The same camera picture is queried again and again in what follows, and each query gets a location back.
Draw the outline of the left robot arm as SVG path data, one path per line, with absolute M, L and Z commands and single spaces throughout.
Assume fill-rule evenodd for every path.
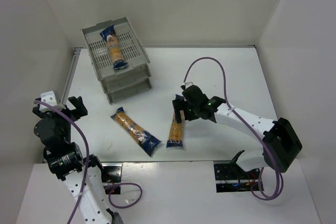
M 83 156 L 71 141 L 71 127 L 88 111 L 81 97 L 70 97 L 70 110 L 54 91 L 42 93 L 35 100 L 33 113 L 40 120 L 34 134 L 44 145 L 43 157 L 49 170 L 68 188 L 85 223 L 122 223 L 118 212 L 112 211 L 101 181 L 102 164 L 93 154 Z

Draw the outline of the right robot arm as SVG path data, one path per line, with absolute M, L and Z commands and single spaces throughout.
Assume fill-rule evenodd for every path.
M 196 85 L 185 88 L 172 104 L 177 123 L 210 120 L 256 139 L 261 145 L 259 149 L 239 151 L 232 159 L 245 172 L 270 167 L 285 173 L 302 150 L 302 144 L 288 120 L 256 116 L 217 96 L 209 99 Z

